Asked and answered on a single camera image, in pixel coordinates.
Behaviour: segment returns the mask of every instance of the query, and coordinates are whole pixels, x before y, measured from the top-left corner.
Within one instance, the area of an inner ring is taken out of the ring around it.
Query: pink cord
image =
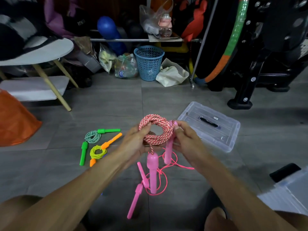
[[[160,194],[162,194],[165,190],[166,190],[166,188],[167,188],[167,185],[168,185],[168,180],[167,180],[167,176],[165,175],[165,173],[163,172],[163,169],[164,168],[168,168],[168,167],[171,167],[171,166],[174,166],[174,165],[176,165],[176,166],[179,166],[179,167],[181,167],[181,168],[186,168],[186,169],[194,169],[194,168],[192,168],[192,167],[185,167],[185,166],[182,166],[182,165],[180,165],[180,164],[178,164],[177,163],[177,155],[174,153],[174,152],[172,152],[174,155],[175,155],[175,157],[176,157],[176,160],[174,161],[174,159],[172,159],[171,158],[171,160],[173,161],[173,163],[171,163],[171,164],[168,164],[168,165],[166,165],[166,166],[164,166],[164,167],[162,167],[161,169],[159,169],[159,168],[157,168],[157,172],[158,172],[158,177],[159,177],[159,187],[157,188],[157,190],[160,188],[160,186],[161,186],[161,179],[160,179],[160,175],[161,174],[164,174],[164,176],[165,176],[165,178],[166,178],[166,186],[165,186],[165,188],[161,191],[161,192],[159,192],[159,193],[156,193],[156,194],[151,194],[151,193],[149,193],[149,189],[148,188],[145,188],[145,191],[149,194],[149,195],[160,195]],[[164,154],[162,154],[162,155],[160,155],[159,157],[163,157],[163,159],[165,159],[165,153]]]
[[[147,135],[145,136],[144,140],[150,145],[151,148],[151,154],[154,154],[152,145],[158,146],[160,144],[163,144],[170,139],[173,133],[174,128],[174,121],[172,121],[172,125],[170,125],[169,121],[157,114],[149,114],[146,115],[139,124],[139,130],[141,130],[142,127],[146,126],[149,122],[152,124],[155,124],[157,126],[160,126],[163,128],[163,134],[162,135]]]

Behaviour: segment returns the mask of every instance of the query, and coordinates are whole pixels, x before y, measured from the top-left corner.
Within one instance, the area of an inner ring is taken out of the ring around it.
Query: clear plastic bag
[[[133,54],[123,54],[118,56],[115,62],[115,76],[118,78],[136,77],[138,65]]]
[[[109,73],[115,64],[116,54],[107,46],[100,44],[98,58],[102,67]]]
[[[173,0],[172,5],[168,10],[164,9],[164,5],[168,2],[167,0],[156,12],[154,12],[150,7],[145,5],[139,6],[139,20],[140,24],[143,27],[143,30],[149,34],[158,35],[160,26],[158,22],[162,15],[168,14],[172,11],[173,8]]]

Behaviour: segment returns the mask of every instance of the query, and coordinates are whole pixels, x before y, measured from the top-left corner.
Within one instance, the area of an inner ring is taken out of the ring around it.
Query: pink plastic handle
[[[156,194],[157,190],[157,183],[156,183],[156,174],[158,168],[158,155],[156,152],[152,155],[151,153],[148,154],[147,158],[147,167],[150,170],[150,191],[152,194]]]
[[[175,133],[172,134],[170,139],[166,143],[166,150],[165,150],[165,164],[170,164],[171,163],[171,156],[172,156],[172,145],[173,145],[173,140],[175,138]]]
[[[140,162],[137,162],[141,177],[142,177],[142,184],[144,188],[150,188],[149,179],[145,176],[142,165]]]
[[[133,202],[131,204],[131,208],[129,209],[128,214],[127,214],[127,219],[130,219],[132,217],[134,209],[135,209],[137,201],[138,201],[138,198],[139,198],[139,195],[142,192],[142,189],[143,189],[143,185],[142,184],[138,184],[138,186],[136,188],[136,194],[135,194]]]

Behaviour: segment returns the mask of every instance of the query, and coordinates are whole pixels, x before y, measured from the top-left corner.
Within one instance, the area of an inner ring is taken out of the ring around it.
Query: forearm
[[[277,215],[215,157],[203,154],[194,167],[213,187],[240,231],[296,230]]]
[[[114,151],[27,209],[4,230],[73,230],[125,163],[122,154]]]

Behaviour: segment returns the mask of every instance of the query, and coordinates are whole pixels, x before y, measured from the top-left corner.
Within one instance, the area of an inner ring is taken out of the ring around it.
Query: pink jump rope
[[[147,125],[149,122],[152,122],[152,124],[155,124],[155,125],[162,127],[164,133],[160,136],[147,135],[144,138],[144,140],[150,145],[150,148],[151,148],[151,152],[148,153],[148,157],[147,157],[147,167],[148,167],[150,172],[147,175],[145,175],[143,168],[141,166],[141,163],[140,162],[137,163],[141,177],[142,177],[142,182],[141,182],[141,184],[138,184],[138,186],[136,188],[136,194],[135,194],[135,197],[133,199],[132,205],[129,209],[129,213],[127,215],[128,219],[130,219],[132,217],[133,211],[135,209],[138,197],[141,194],[143,186],[145,187],[146,192],[149,195],[152,195],[152,196],[153,195],[159,195],[159,194],[161,194],[165,191],[165,189],[167,188],[168,180],[167,180],[167,176],[163,172],[163,169],[165,169],[167,167],[174,166],[174,165],[177,165],[181,168],[194,169],[192,167],[185,167],[185,166],[177,164],[177,155],[172,151],[173,140],[175,138],[175,133],[173,132],[173,129],[174,129],[174,125],[177,125],[177,122],[176,121],[168,121],[167,119],[165,119],[165,118],[163,118],[163,117],[161,117],[157,114],[149,114],[141,120],[141,122],[139,124],[139,130],[141,130],[141,128],[144,127],[145,125]],[[152,145],[158,146],[158,145],[163,144],[163,143],[166,143],[166,148],[164,148],[165,152],[163,153],[163,155],[158,156],[157,153],[153,151]],[[172,159],[172,157],[171,157],[172,153],[175,155],[176,160]],[[162,167],[161,169],[158,168],[159,157],[163,157],[164,163],[166,164],[166,166]],[[157,182],[156,182],[157,172],[159,173],[159,175],[158,175],[159,176],[159,187],[158,188],[157,188]],[[156,193],[157,190],[161,186],[161,179],[160,179],[161,174],[164,174],[164,176],[166,178],[166,186],[161,192]]]

